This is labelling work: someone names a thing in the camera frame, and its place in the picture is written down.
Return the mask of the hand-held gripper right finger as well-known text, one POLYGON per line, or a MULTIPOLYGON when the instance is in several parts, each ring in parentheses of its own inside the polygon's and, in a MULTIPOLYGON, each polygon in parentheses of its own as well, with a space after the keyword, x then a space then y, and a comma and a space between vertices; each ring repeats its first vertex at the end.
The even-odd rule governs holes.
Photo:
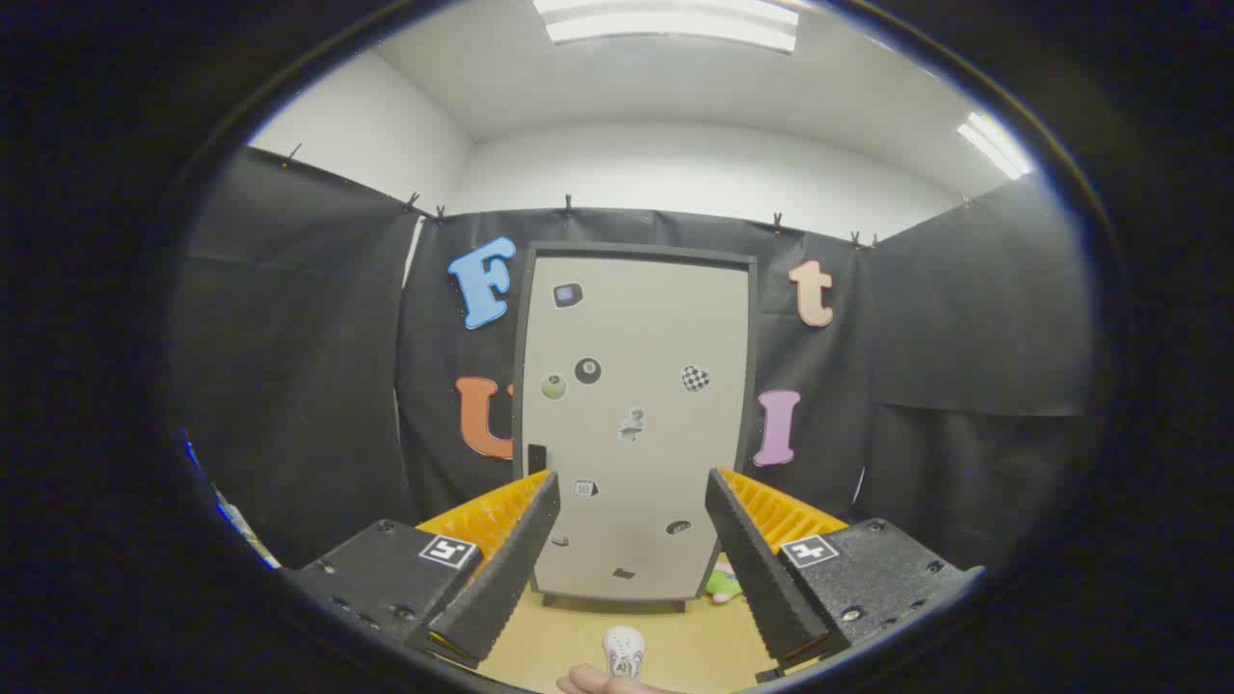
POLYGON ((710 470, 705 508, 775 675, 880 643, 983 575, 875 517, 845 524, 750 477, 710 470))

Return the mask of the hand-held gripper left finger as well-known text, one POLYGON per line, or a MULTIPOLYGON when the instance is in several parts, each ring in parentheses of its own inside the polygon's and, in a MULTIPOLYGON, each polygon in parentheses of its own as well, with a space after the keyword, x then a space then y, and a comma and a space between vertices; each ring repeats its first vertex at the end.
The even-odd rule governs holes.
POLYGON ((285 575, 395 650, 476 668, 506 629, 560 508, 537 470, 416 526, 379 519, 285 575))

